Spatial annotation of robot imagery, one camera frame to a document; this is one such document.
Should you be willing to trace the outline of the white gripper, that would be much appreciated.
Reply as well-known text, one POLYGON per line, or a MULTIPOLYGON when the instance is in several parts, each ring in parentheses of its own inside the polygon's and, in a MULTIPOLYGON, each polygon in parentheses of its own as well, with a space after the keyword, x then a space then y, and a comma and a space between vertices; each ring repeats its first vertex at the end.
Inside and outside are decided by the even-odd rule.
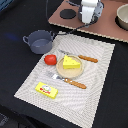
POLYGON ((104 4, 101 0, 82 0, 81 1, 81 20, 85 24, 91 23, 95 18, 102 14, 104 4))

